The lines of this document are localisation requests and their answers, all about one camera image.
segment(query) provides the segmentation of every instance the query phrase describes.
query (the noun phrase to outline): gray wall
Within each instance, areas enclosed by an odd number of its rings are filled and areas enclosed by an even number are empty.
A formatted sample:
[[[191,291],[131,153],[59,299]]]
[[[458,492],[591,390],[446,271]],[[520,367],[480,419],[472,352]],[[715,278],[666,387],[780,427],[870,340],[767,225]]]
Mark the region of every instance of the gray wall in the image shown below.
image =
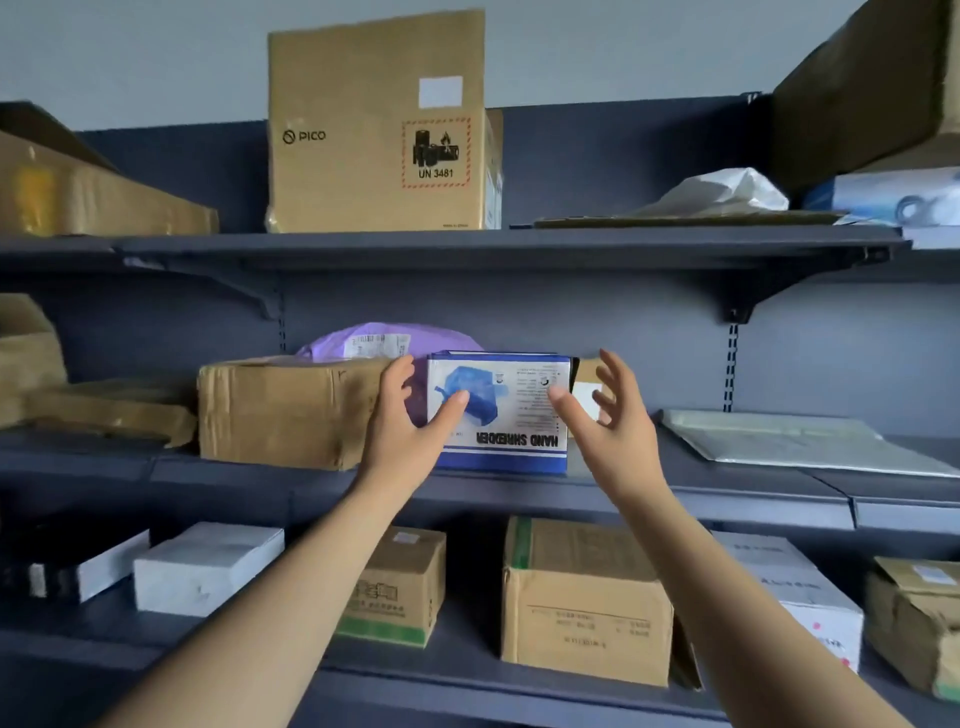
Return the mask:
[[[78,130],[262,119],[273,30],[487,9],[487,106],[771,90],[861,0],[0,2],[0,100]]]

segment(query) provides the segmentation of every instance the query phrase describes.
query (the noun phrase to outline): blue and white box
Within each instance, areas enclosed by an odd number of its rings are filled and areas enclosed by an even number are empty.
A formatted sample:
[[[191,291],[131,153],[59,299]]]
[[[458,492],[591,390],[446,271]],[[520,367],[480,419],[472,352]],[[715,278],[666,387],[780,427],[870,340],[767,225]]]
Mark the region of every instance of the blue and white box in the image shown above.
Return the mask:
[[[912,228],[960,225],[960,167],[840,175],[811,190],[804,209]]]
[[[467,413],[438,465],[460,470],[566,473],[566,425],[547,397],[570,386],[570,358],[554,353],[440,352],[427,364],[427,418],[455,392]]]

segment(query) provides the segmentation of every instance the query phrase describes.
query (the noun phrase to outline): right hand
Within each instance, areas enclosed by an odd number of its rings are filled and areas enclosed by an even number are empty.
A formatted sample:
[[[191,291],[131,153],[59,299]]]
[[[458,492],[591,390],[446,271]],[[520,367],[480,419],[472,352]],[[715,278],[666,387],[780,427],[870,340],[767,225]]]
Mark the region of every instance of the right hand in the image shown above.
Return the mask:
[[[595,422],[563,387],[547,393],[557,414],[570,428],[597,484],[616,503],[637,490],[666,487],[660,467],[657,431],[640,397],[636,377],[619,356],[600,350],[604,366],[597,377],[613,398],[595,391],[602,422]]]

